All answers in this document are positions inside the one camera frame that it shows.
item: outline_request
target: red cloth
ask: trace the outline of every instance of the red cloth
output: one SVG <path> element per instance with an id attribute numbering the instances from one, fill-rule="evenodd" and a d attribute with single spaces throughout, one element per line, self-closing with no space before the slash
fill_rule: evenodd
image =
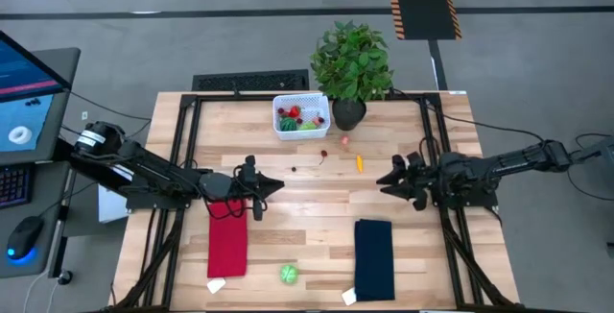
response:
<path id="1" fill-rule="evenodd" d="M 233 211 L 239 211 L 241 202 L 229 201 Z M 225 203 L 209 206 L 215 216 L 225 216 Z M 248 214 L 237 218 L 209 217 L 209 264 L 207 277 L 240 277 L 248 269 Z"/>

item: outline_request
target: green leaves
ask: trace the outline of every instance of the green leaves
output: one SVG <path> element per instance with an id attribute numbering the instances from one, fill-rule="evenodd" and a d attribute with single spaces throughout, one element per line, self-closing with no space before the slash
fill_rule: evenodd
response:
<path id="1" fill-rule="evenodd" d="M 319 90 L 331 98 L 369 101 L 382 98 L 392 85 L 386 43 L 366 24 L 335 22 L 311 56 Z"/>

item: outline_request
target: plastic basket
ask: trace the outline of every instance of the plastic basket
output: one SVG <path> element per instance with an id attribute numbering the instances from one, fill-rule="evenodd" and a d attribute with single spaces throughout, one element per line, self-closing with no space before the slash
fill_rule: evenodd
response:
<path id="1" fill-rule="evenodd" d="M 279 108 L 290 110 L 293 106 L 300 107 L 300 118 L 309 122 L 314 117 L 321 116 L 324 123 L 316 130 L 282 132 L 279 129 Z M 317 139 L 326 136 L 330 128 L 330 111 L 328 98 L 321 93 L 305 93 L 296 95 L 281 95 L 272 100 L 272 127 L 280 140 Z"/>

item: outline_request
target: wooden table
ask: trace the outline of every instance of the wooden table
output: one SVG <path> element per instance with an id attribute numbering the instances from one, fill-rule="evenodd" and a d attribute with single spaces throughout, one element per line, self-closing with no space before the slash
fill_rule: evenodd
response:
<path id="1" fill-rule="evenodd" d="M 162 157 L 171 153 L 180 95 L 163 92 L 157 97 L 147 149 Z M 445 113 L 472 119 L 466 95 L 441 92 L 441 99 Z M 186 125 L 191 117 L 189 111 Z M 450 120 L 446 123 L 453 151 L 481 155 L 475 127 Z M 188 129 L 186 126 L 182 138 L 182 156 Z M 343 134 L 332 126 L 323 139 L 282 142 L 272 130 L 271 102 L 202 105 L 194 155 L 200 167 L 230 173 L 246 155 L 253 154 L 257 168 L 268 177 L 285 181 L 286 187 L 269 197 L 269 210 L 262 222 L 248 218 L 246 276 L 227 278 L 226 286 L 215 295 L 206 287 L 208 216 L 202 203 L 192 204 L 184 220 L 172 309 L 455 307 L 437 211 L 429 206 L 416 212 L 406 201 L 380 193 L 375 184 L 391 169 L 392 155 L 404 156 L 417 150 L 424 136 L 418 105 L 370 102 L 364 121 L 347 133 L 350 141 L 346 148 L 340 142 Z M 328 157 L 320 165 L 321 150 L 326 150 Z M 363 174 L 356 169 L 356 155 L 364 159 Z M 502 293 L 517 301 L 499 222 L 483 208 L 467 208 L 466 215 L 478 262 Z M 118 299 L 139 277 L 149 217 L 146 210 L 129 217 L 114 281 Z M 396 301 L 346 307 L 341 293 L 353 287 L 354 222 L 361 218 L 392 221 Z M 171 216 L 167 230 L 173 220 Z M 295 264 L 299 269 L 295 285 L 279 279 L 285 264 Z M 471 301 L 461 261 L 460 272 L 465 299 Z M 165 273 L 163 265 L 154 302 L 160 302 Z"/>

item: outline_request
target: dark blue towel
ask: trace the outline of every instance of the dark blue towel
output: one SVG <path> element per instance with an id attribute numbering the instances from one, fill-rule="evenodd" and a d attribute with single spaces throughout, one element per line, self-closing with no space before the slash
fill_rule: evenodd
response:
<path id="1" fill-rule="evenodd" d="M 354 226 L 357 301 L 394 300 L 392 223 L 360 220 Z"/>

